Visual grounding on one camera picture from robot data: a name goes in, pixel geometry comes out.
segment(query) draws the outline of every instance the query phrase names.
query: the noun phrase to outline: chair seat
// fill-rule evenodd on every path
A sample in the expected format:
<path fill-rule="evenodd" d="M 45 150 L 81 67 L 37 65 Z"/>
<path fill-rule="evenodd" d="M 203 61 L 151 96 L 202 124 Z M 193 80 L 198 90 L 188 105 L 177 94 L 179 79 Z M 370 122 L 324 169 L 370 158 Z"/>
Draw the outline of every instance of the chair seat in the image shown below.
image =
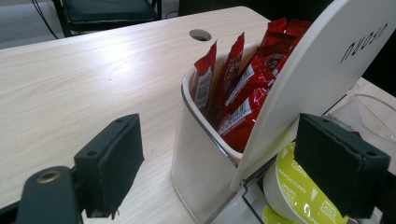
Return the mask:
<path fill-rule="evenodd" d="M 64 0 L 64 9 L 72 23 L 141 22 L 157 18 L 148 0 Z"/>

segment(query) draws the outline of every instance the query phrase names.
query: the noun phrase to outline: container lid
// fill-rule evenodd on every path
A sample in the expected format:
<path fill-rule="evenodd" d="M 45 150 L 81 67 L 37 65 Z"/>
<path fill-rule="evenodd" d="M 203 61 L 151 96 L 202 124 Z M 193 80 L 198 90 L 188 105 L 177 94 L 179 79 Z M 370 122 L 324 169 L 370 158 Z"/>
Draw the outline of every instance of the container lid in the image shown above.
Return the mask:
<path fill-rule="evenodd" d="M 356 84 L 394 32 L 394 8 L 394 0 L 336 0 L 319 15 L 265 100 L 232 190 L 295 138 L 300 113 L 322 115 Z"/>

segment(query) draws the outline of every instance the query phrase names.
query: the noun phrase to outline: black chair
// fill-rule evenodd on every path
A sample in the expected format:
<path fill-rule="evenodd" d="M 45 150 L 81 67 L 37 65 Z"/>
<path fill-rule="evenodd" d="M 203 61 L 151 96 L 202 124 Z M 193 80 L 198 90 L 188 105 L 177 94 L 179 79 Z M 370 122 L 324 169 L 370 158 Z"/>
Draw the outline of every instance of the black chair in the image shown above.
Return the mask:
<path fill-rule="evenodd" d="M 162 18 L 162 0 L 52 0 L 64 37 Z"/>

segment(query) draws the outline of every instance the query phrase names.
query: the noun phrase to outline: white label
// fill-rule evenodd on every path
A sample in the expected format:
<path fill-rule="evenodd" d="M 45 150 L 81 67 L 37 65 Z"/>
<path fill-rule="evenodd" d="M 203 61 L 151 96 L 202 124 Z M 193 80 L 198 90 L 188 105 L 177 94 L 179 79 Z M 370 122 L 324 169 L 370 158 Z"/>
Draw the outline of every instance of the white label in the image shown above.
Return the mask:
<path fill-rule="evenodd" d="M 228 97 L 227 101 L 225 102 L 225 105 L 229 105 L 230 102 L 232 102 L 235 97 L 238 95 L 238 93 L 245 87 L 245 85 L 248 83 L 248 80 L 254 75 L 254 70 L 251 64 L 247 67 L 247 70 L 245 71 L 244 75 L 241 76 L 241 79 L 239 79 L 238 84 L 236 84 L 235 89 L 230 94 L 230 97 Z"/>
<path fill-rule="evenodd" d="M 209 98 L 209 91 L 210 91 L 210 80 L 212 79 L 212 70 L 210 67 L 207 69 L 207 72 L 198 77 L 198 84 L 197 84 L 197 93 L 195 95 L 195 104 L 198 108 L 206 106 L 207 99 Z"/>
<path fill-rule="evenodd" d="M 247 98 L 244 101 L 244 103 L 242 103 L 235 110 L 235 112 L 233 112 L 233 114 L 224 121 L 224 123 L 219 128 L 219 135 L 222 135 L 226 133 L 228 130 L 231 130 L 231 128 L 234 125 L 237 125 L 240 122 L 240 120 L 242 120 L 244 117 L 246 117 L 249 114 L 251 114 L 251 108 Z"/>

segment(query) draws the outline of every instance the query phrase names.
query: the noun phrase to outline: white container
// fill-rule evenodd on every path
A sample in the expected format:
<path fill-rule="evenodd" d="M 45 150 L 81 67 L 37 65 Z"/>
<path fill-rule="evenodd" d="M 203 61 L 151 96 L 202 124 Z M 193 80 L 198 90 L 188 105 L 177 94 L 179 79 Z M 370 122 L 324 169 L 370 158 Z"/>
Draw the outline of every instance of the white container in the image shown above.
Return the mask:
<path fill-rule="evenodd" d="M 221 139 L 193 103 L 194 69 L 188 71 L 181 86 L 172 179 L 198 223 L 214 220 L 242 180 L 295 138 L 300 113 L 322 115 L 356 84 L 395 30 L 394 8 L 394 0 L 333 1 L 278 75 L 243 155 Z M 244 60 L 254 48 L 246 46 Z M 217 64 L 227 54 L 220 54 Z"/>

